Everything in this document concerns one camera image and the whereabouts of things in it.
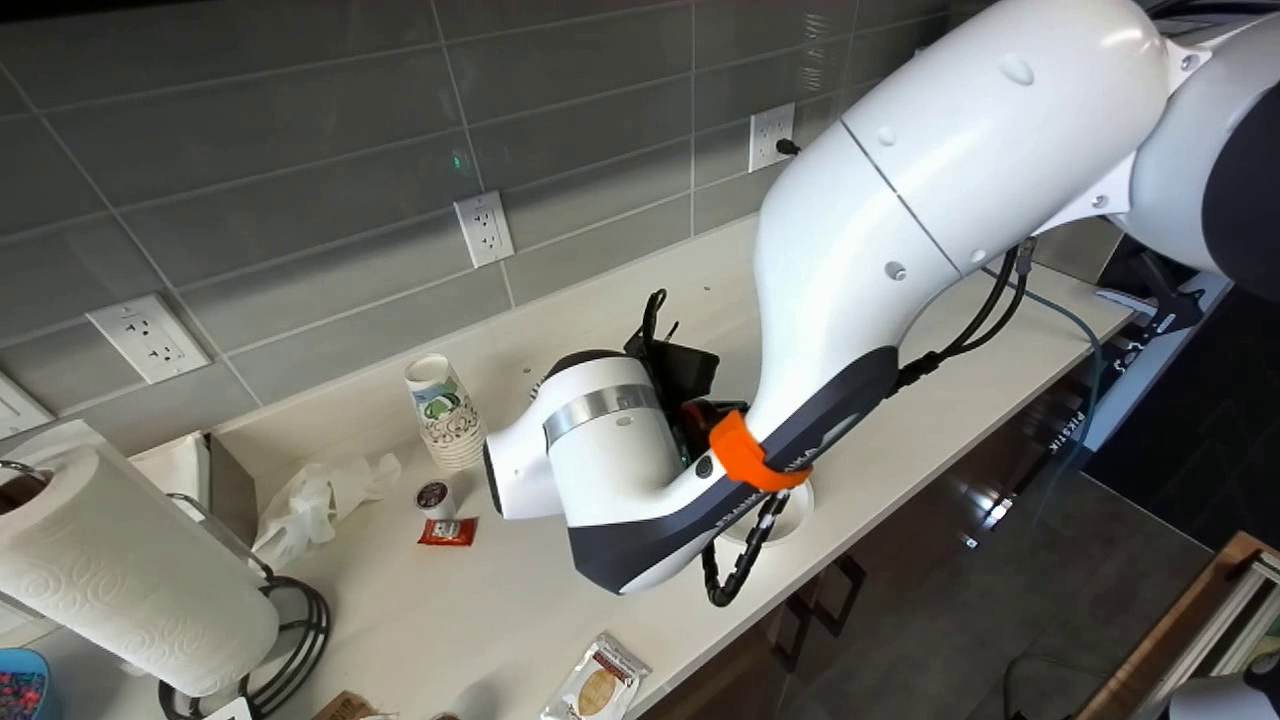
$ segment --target electrical outlet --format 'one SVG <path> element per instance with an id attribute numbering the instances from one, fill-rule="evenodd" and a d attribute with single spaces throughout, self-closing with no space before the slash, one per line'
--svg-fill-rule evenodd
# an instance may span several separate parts
<path id="1" fill-rule="evenodd" d="M 451 213 L 465 230 L 471 270 L 510 256 L 510 230 L 497 192 L 456 202 Z"/>
<path id="2" fill-rule="evenodd" d="M 7 375 L 0 375 L 0 439 L 41 428 L 50 418 L 23 391 L 14 388 Z"/>
<path id="3" fill-rule="evenodd" d="M 161 298 L 110 305 L 110 308 L 89 311 L 89 320 L 147 385 L 161 385 L 168 375 L 206 366 L 203 349 L 161 305 Z"/>
<path id="4" fill-rule="evenodd" d="M 753 118 L 747 174 L 788 160 L 776 141 L 795 141 L 795 106 L 780 106 Z"/>

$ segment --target white cup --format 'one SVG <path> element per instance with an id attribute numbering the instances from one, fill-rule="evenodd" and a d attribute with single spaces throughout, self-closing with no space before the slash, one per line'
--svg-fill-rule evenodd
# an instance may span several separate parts
<path id="1" fill-rule="evenodd" d="M 408 400 L 432 459 L 468 459 L 478 448 L 478 413 L 446 358 L 418 358 L 405 370 Z"/>

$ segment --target paper towel holder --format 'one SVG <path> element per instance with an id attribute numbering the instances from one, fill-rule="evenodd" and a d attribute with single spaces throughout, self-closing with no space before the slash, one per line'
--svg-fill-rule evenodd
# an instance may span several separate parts
<path id="1" fill-rule="evenodd" d="M 331 608 L 329 600 L 292 578 L 277 578 L 271 563 L 251 558 L 237 533 L 227 533 L 200 502 L 190 496 L 168 496 L 171 505 L 183 505 L 190 522 L 200 522 L 215 540 L 233 545 L 242 553 L 242 559 L 262 578 L 262 596 L 278 608 L 278 642 L 287 636 L 292 647 L 285 660 L 255 679 L 255 673 L 238 675 L 237 697 L 251 707 L 251 720 L 266 720 L 278 713 L 316 673 L 325 660 L 329 636 L 331 636 Z M 161 679 L 161 707 L 168 720 L 203 720 L 203 702 L 200 697 L 180 697 L 171 683 Z"/>

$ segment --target countertop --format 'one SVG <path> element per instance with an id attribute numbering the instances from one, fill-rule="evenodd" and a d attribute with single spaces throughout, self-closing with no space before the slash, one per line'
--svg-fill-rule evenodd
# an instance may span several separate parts
<path id="1" fill-rule="evenodd" d="M 753 230 L 753 219 L 715 230 L 414 352 L 446 352 L 478 418 L 507 424 L 556 358 L 621 349 L 643 298 L 669 287 L 665 320 L 678 320 L 674 339 L 725 358 L 715 396 L 753 396 Z M 1101 335 L 1125 324 L 1120 308 L 1048 270 L 1032 278 L 1032 287 L 1083 318 Z M 952 339 L 982 292 L 986 278 L 973 278 L 938 298 L 910 327 L 905 360 Z M 410 494 L 436 469 L 414 445 L 401 385 L 414 352 L 220 428 L 220 439 L 258 480 L 258 505 L 298 459 L 351 453 L 408 459 L 393 496 L 351 513 L 337 545 L 287 567 L 331 600 L 337 631 L 329 660 L 285 716 L 313 716 L 341 690 L 351 690 L 394 720 L 436 713 L 526 720 L 596 631 L 611 631 L 650 666 L 638 697 L 643 713 L 1089 358 L 1089 339 L 1062 318 L 1024 305 L 986 349 L 878 406 L 821 459 L 814 513 L 765 549 L 733 608 L 704 600 L 699 567 L 685 567 L 643 596 L 609 596 L 570 572 L 556 522 L 497 522 L 482 487 L 468 496 L 468 513 L 478 517 L 476 549 L 418 549 Z M 73 651 L 73 642 L 42 642 L 41 647 L 63 657 L 60 679 L 73 720 L 161 716 L 147 679 L 124 679 L 108 660 Z"/>

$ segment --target small container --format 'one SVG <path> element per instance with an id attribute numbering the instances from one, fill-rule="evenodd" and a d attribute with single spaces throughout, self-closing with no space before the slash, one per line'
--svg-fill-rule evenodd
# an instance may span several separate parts
<path id="1" fill-rule="evenodd" d="M 471 459 L 482 428 L 446 358 L 410 360 L 405 385 L 432 459 Z"/>
<path id="2" fill-rule="evenodd" d="M 50 673 L 41 651 L 0 647 L 0 716 L 2 720 L 60 720 Z"/>

